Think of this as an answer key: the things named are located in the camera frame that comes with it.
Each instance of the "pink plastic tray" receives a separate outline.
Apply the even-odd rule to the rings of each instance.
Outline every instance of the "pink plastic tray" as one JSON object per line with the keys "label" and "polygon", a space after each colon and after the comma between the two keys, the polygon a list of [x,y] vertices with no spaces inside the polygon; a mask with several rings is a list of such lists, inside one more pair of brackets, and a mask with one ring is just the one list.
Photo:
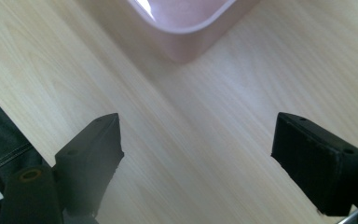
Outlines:
{"label": "pink plastic tray", "polygon": [[164,54],[189,62],[259,0],[118,0]]}

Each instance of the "wood grain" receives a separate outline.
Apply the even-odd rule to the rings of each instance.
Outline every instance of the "wood grain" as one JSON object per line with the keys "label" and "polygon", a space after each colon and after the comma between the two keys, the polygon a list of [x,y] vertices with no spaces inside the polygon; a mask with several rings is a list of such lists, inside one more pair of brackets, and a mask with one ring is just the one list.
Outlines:
{"label": "wood grain", "polygon": [[358,146],[358,1],[262,0],[196,61],[110,0],[0,1],[0,106],[50,163],[118,112],[100,223],[335,223],[270,157],[280,111]]}

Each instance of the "light wood surface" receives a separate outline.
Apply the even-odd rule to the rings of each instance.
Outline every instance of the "light wood surface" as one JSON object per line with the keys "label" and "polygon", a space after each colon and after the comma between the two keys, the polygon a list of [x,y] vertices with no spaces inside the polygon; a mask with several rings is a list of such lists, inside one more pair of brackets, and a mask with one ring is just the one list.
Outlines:
{"label": "light wood surface", "polygon": [[102,224],[335,223],[270,152],[280,111],[358,146],[358,0],[261,0],[188,64],[115,1],[0,1],[0,106],[50,164],[119,113]]}

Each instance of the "dark denim fabric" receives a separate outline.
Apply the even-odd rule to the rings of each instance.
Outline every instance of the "dark denim fabric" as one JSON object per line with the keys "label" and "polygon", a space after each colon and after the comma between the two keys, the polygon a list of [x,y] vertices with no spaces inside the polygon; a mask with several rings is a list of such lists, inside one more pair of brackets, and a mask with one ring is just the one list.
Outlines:
{"label": "dark denim fabric", "polygon": [[43,159],[0,108],[0,190],[22,168],[42,164]]}

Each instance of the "denim seam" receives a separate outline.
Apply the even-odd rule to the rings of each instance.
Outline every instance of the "denim seam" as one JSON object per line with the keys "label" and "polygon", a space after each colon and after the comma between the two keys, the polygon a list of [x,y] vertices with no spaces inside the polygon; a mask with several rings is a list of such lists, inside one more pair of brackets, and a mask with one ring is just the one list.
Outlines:
{"label": "denim seam", "polygon": [[30,150],[31,148],[32,148],[32,145],[30,143],[28,143],[28,144],[25,144],[25,145],[23,145],[21,147],[16,148],[15,150],[11,151],[5,157],[0,159],[0,168],[2,166],[4,166],[5,164],[7,164],[8,162],[10,162],[10,161],[14,160],[15,158],[19,157],[20,155],[22,155],[26,151]]}

